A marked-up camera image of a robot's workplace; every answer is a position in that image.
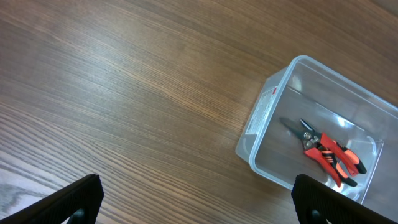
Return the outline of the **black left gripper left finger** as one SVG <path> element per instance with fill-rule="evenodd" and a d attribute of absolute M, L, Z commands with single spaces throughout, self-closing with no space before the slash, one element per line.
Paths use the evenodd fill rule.
<path fill-rule="evenodd" d="M 89 174 L 33 205 L 1 220 L 1 224 L 94 224 L 104 191 L 98 174 Z"/>

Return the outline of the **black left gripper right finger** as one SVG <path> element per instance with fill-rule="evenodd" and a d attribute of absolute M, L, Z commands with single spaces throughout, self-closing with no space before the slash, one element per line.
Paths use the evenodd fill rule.
<path fill-rule="evenodd" d="M 305 174 L 296 176 L 291 196 L 301 224 L 394 223 Z"/>

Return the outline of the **clear plastic container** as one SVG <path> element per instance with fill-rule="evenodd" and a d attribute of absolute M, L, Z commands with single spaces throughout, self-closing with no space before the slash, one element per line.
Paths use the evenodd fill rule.
<path fill-rule="evenodd" d="M 397 107 L 309 56 L 267 79 L 236 153 L 287 189 L 305 174 L 397 220 Z"/>

